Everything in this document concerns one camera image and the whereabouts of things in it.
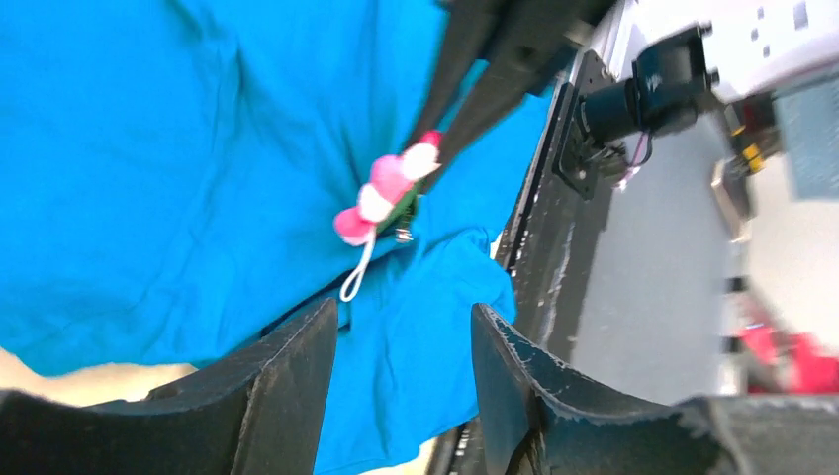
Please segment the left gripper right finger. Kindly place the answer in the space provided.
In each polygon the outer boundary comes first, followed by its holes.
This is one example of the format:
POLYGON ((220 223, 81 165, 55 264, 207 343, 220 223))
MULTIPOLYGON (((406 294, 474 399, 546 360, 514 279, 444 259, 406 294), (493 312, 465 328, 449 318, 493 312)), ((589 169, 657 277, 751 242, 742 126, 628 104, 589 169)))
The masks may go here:
POLYGON ((602 384, 485 304, 472 352, 490 474, 834 474, 834 396, 703 396, 673 406, 602 384))

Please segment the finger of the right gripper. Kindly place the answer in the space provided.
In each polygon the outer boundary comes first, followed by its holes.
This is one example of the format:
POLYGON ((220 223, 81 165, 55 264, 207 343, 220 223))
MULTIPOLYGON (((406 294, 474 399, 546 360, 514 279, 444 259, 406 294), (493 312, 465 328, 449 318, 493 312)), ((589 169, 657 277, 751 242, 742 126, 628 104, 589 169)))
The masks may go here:
POLYGON ((435 130, 455 103, 463 79, 481 57, 505 5, 503 0, 449 2, 448 21, 432 80, 407 145, 417 143, 425 133, 435 130))

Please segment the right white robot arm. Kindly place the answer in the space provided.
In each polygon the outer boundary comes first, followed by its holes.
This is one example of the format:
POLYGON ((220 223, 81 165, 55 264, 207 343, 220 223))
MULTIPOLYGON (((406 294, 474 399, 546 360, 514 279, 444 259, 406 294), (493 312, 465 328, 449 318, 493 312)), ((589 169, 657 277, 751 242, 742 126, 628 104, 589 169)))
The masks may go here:
MULTIPOLYGON (((437 164, 447 168, 571 62, 577 24, 614 8, 611 1, 453 2, 412 140, 454 109, 438 147, 437 164)), ((645 1, 631 12, 649 43, 630 75, 601 89, 581 80, 561 106, 569 122, 558 130, 553 170, 584 198, 598 179, 620 181, 643 164, 611 157, 611 143, 682 131, 701 114, 838 61, 834 1, 645 1)))

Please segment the pink flower brooch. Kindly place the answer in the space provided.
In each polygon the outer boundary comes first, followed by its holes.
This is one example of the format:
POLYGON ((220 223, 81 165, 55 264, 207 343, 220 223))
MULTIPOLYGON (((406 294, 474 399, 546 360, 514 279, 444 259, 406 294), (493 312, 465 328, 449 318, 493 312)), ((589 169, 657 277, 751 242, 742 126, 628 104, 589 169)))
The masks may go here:
POLYGON ((441 140, 441 132, 430 131, 402 154, 376 159, 369 180, 358 192, 356 205, 335 216, 333 227, 340 238, 363 248, 358 264, 341 285, 341 301, 349 302, 357 294, 378 234, 408 209, 418 185, 439 168, 441 140))

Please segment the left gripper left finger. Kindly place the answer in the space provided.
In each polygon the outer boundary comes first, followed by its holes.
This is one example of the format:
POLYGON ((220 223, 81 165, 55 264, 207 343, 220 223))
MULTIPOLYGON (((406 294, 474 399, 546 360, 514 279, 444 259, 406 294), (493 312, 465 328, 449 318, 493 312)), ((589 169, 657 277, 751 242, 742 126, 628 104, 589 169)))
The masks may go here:
POLYGON ((336 303, 137 402, 71 407, 1 394, 5 474, 310 474, 337 337, 336 303))

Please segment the blue t-shirt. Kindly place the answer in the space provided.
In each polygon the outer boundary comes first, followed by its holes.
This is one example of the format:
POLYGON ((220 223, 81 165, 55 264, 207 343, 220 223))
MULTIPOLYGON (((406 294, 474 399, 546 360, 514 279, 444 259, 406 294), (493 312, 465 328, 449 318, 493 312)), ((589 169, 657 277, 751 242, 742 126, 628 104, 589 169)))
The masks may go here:
MULTIPOLYGON (((332 227, 406 141, 444 14, 431 1, 5 1, 1 345, 58 376, 208 363, 360 250, 332 227)), ((548 96, 458 156, 414 238, 377 243, 340 330, 318 474, 414 458, 476 416, 471 308, 513 318, 489 255, 548 96)))

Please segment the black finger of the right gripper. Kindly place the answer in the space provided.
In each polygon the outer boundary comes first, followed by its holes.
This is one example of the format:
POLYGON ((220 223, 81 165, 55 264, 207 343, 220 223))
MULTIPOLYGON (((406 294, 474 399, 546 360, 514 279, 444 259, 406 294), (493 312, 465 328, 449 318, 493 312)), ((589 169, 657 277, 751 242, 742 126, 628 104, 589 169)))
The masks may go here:
POLYGON ((454 158, 514 111, 527 94, 538 96, 573 62, 576 50, 565 42, 537 47, 521 40, 492 47, 489 65, 459 106, 439 146, 440 167, 425 180, 431 190, 454 158))

